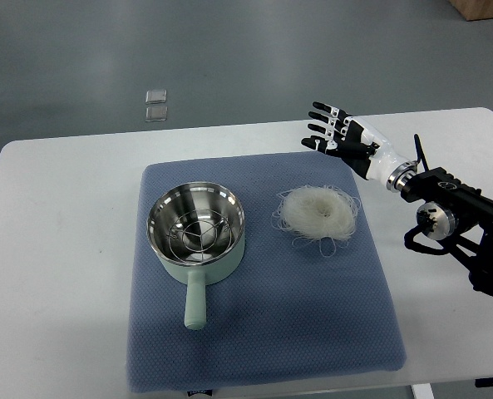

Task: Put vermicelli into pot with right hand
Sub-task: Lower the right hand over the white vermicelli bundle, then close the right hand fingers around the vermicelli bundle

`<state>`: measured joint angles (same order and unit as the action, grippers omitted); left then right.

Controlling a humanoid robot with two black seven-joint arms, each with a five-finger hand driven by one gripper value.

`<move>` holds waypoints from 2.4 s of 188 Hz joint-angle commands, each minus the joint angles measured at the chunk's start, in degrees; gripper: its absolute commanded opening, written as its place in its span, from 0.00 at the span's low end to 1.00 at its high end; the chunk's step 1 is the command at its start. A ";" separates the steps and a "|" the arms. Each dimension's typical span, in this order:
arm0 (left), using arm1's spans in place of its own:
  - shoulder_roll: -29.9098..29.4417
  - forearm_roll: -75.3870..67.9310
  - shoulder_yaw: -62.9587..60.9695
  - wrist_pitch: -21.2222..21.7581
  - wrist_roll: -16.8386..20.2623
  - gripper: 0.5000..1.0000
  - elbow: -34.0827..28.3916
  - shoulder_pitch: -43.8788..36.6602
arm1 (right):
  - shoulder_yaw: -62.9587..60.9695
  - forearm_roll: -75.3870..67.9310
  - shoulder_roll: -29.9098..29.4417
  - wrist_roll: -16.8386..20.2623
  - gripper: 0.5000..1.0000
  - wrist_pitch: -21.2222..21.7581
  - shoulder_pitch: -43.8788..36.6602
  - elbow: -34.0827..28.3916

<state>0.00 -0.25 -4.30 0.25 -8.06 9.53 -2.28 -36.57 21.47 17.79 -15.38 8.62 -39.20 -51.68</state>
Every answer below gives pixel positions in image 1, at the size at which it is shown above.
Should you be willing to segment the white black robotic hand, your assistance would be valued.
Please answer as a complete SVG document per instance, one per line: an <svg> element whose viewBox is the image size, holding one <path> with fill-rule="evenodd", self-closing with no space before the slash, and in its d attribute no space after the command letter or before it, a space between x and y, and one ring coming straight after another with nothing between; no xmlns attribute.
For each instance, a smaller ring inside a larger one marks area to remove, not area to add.
<svg viewBox="0 0 493 399"><path fill-rule="evenodd" d="M416 169L416 163L399 155L375 126L361 116L322 102L313 103L308 116L313 132L301 144L319 153L343 160L365 180L376 180L392 190L402 174Z"/></svg>

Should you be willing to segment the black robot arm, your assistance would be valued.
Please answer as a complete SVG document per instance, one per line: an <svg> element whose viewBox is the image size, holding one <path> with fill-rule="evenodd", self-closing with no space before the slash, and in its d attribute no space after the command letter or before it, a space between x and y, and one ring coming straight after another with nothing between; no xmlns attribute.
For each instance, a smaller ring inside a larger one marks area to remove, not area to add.
<svg viewBox="0 0 493 399"><path fill-rule="evenodd" d="M431 170L419 135L414 141L417 159L387 179L387 188L406 202L424 201L416 212L417 225L404 235L405 247L451 255L468 270L473 289L493 297L493 199L441 167Z"/></svg>

